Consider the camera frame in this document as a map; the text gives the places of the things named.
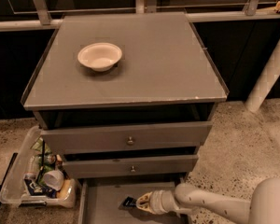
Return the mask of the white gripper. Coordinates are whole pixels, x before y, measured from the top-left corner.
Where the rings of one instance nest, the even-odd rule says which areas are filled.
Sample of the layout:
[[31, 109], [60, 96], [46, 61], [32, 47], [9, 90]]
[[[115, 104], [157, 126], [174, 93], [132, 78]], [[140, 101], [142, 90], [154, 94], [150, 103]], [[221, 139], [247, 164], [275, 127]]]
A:
[[176, 213], [179, 210], [174, 193], [171, 190], [155, 190], [152, 193], [145, 193], [137, 199], [136, 203], [139, 210], [155, 215]]

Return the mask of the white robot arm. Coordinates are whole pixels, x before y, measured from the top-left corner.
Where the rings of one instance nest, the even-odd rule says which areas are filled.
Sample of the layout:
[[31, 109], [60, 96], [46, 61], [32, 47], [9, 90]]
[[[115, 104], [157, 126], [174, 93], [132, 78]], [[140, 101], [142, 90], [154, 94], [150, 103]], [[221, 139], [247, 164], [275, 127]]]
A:
[[174, 190], [159, 189], [142, 195], [136, 207], [154, 215], [191, 215], [195, 207], [201, 207], [235, 224], [280, 224], [280, 178], [261, 181], [250, 201], [181, 183]]

